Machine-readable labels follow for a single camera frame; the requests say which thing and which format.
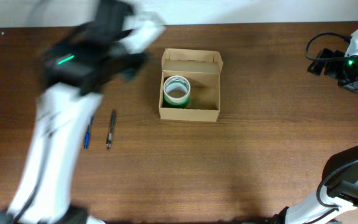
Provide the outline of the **blue pen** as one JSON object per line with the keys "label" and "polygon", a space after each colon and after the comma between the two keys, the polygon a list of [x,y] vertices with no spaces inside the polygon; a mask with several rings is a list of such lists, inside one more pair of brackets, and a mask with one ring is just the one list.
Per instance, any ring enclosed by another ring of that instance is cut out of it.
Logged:
{"label": "blue pen", "polygon": [[91,126],[92,126],[93,120],[94,120],[94,116],[91,116],[90,120],[89,120],[89,123],[87,125],[86,132],[85,132],[84,144],[83,144],[84,149],[88,149],[89,145],[90,145]]}

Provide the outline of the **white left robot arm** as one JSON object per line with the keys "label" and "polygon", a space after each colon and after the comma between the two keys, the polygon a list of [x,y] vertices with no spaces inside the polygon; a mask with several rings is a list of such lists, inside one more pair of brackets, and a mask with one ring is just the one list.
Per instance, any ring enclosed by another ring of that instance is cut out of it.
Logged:
{"label": "white left robot arm", "polygon": [[71,204],[82,140],[103,100],[103,86],[123,73],[134,78],[147,48],[164,32],[153,14],[125,1],[100,1],[92,21],[75,27],[43,55],[45,89],[21,182],[0,223],[96,223]]}

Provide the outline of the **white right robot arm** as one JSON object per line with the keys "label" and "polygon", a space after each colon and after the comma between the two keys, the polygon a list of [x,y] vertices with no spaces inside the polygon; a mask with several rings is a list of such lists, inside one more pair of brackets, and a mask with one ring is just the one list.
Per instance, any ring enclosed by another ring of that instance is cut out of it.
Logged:
{"label": "white right robot arm", "polygon": [[[358,29],[351,35],[341,35],[349,46],[345,52],[323,49],[308,72],[325,74],[337,80],[340,88],[358,94]],[[336,217],[358,208],[358,143],[331,156],[323,169],[317,189],[304,201],[285,207],[266,223],[335,223]]]}

